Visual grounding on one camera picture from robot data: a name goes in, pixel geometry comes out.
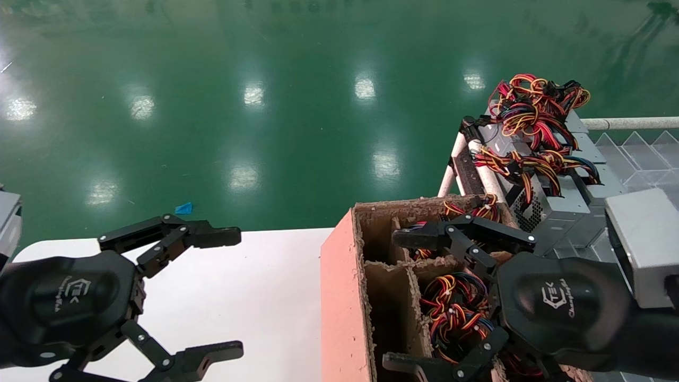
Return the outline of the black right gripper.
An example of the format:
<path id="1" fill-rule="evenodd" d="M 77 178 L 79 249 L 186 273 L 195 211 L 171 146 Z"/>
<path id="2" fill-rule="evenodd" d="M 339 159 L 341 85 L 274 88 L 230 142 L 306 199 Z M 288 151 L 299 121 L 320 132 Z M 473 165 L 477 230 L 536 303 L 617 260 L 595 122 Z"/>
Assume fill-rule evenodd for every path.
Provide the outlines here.
<path id="1" fill-rule="evenodd" d="M 529 253 L 497 268 L 478 241 Z M 530 254 L 533 235 L 472 215 L 395 230 L 393 244 L 444 251 L 481 280 L 495 272 L 501 322 L 534 358 L 594 372 L 677 377 L 677 314 L 640 307 L 616 264 L 539 258 Z M 383 354 L 381 365 L 419 381 L 475 381 L 508 340 L 507 331 L 495 328 L 456 365 L 394 352 Z"/>

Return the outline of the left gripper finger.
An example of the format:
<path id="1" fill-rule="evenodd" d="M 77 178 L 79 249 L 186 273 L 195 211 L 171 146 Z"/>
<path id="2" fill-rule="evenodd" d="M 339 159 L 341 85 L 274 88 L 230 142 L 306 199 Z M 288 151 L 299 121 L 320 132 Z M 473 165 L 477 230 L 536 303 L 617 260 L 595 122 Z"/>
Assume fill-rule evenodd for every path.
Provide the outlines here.
<path id="1" fill-rule="evenodd" d="M 151 245 L 137 258 L 141 276 L 152 278 L 190 247 L 217 248 L 238 245 L 238 227 L 215 228 L 207 220 L 185 221 L 172 214 L 133 223 L 99 238 L 102 251 L 119 254 Z"/>
<path id="2" fill-rule="evenodd" d="M 211 345 L 192 346 L 170 355 L 138 323 L 128 320 L 121 333 L 142 353 L 154 368 L 141 381 L 201 381 L 213 363 L 241 358 L 243 343 L 228 341 Z M 74 355 L 50 375 L 51 381 L 119 381 L 107 376 L 85 372 L 90 354 Z"/>

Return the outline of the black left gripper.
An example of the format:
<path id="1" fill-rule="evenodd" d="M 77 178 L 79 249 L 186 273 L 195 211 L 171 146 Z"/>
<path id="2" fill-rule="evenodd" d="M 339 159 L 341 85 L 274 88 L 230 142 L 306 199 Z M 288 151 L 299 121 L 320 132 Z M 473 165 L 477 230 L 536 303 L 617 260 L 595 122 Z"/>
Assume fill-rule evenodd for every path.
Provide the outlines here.
<path id="1" fill-rule="evenodd" d="M 137 266 L 114 251 L 10 263 L 2 271 L 2 368 L 42 367 L 76 353 L 98 361 L 121 345 L 146 297 Z"/>

